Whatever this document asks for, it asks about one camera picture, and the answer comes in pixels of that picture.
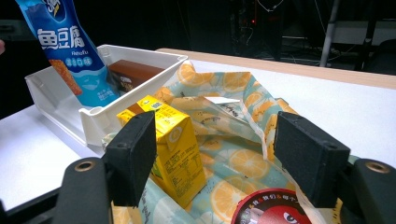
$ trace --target yellow juice box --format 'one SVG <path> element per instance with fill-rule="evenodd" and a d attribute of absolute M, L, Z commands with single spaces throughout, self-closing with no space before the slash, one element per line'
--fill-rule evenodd
<path fill-rule="evenodd" d="M 180 206 L 186 207 L 206 184 L 190 116 L 148 95 L 121 111 L 124 125 L 133 116 L 155 111 L 157 159 L 151 178 Z"/>

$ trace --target round container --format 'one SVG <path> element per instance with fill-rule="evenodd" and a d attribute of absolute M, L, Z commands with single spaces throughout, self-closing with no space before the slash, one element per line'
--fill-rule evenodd
<path fill-rule="evenodd" d="M 311 223 L 289 189 L 261 189 L 238 203 L 232 224 Z"/>

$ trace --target plastic storage bin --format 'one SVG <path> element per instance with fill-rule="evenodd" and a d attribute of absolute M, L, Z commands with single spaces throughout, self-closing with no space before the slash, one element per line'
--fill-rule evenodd
<path fill-rule="evenodd" d="M 120 130 L 117 114 L 146 95 L 153 94 L 158 90 L 188 57 L 112 45 L 99 46 L 98 51 L 106 64 L 124 59 L 164 70 L 128 91 L 111 104 L 94 108 L 81 105 L 52 67 L 33 73 L 25 79 L 35 106 L 44 116 L 80 143 L 99 147 L 102 145 L 104 136 Z"/>

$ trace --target blue snack package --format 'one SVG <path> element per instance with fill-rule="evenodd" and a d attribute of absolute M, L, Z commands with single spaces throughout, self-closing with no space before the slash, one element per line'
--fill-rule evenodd
<path fill-rule="evenodd" d="M 106 106 L 119 94 L 108 69 L 78 22 L 73 0 L 16 0 L 52 67 L 82 105 Z"/>

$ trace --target patterned fabric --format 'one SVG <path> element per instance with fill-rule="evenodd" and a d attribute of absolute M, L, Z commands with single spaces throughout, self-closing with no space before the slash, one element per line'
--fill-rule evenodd
<path fill-rule="evenodd" d="M 138 208 L 113 207 L 116 223 L 230 223 L 236 206 L 250 193 L 296 190 L 279 169 L 273 146 L 277 112 L 295 111 L 249 72 L 196 73 L 186 61 L 154 96 L 191 116 L 206 186 L 182 208 L 149 179 Z M 206 99 L 213 96 L 236 101 L 215 104 Z M 312 214 L 323 219 L 315 209 Z"/>

